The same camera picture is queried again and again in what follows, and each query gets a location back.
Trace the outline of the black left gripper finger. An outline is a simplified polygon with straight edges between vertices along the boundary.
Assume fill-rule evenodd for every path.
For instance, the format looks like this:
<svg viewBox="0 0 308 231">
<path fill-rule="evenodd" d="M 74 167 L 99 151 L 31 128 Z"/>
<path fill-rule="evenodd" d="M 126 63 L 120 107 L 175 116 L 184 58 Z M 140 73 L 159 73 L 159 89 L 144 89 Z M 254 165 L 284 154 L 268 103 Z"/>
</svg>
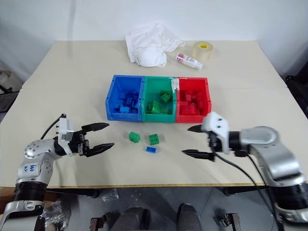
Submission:
<svg viewBox="0 0 308 231">
<path fill-rule="evenodd" d="M 108 123 L 92 123 L 89 125 L 84 125 L 81 127 L 81 130 L 83 131 L 83 133 L 87 133 L 87 132 L 91 132 L 91 131 L 99 131 L 102 130 L 106 127 L 108 127 L 109 124 Z"/>
<path fill-rule="evenodd" d="M 105 144 L 96 145 L 91 149 L 87 149 L 85 151 L 85 156 L 86 157 L 92 157 L 92 156 L 101 154 L 101 153 L 111 149 L 113 146 L 114 146 L 114 143 L 105 143 Z"/>
</svg>

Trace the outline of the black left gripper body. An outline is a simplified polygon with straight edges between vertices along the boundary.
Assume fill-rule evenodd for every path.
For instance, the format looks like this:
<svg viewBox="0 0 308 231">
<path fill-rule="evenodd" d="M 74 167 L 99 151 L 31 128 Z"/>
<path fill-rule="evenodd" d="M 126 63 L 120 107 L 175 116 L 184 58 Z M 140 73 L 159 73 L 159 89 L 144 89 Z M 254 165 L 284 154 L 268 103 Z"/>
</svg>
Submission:
<svg viewBox="0 0 308 231">
<path fill-rule="evenodd" d="M 86 134 L 87 133 L 83 130 L 73 133 L 72 139 L 69 142 L 69 147 L 72 153 L 89 157 L 90 145 L 89 141 L 86 139 Z"/>
</svg>

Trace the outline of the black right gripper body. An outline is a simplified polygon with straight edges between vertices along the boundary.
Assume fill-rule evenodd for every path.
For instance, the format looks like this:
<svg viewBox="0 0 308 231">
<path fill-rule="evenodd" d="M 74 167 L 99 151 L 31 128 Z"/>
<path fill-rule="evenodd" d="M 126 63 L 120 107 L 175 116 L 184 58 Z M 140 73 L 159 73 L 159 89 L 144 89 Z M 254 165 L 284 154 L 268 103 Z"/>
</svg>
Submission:
<svg viewBox="0 0 308 231">
<path fill-rule="evenodd" d="M 221 153 L 222 150 L 222 143 L 218 139 L 218 136 L 213 132 L 208 132 L 208 145 L 213 153 Z"/>
</svg>

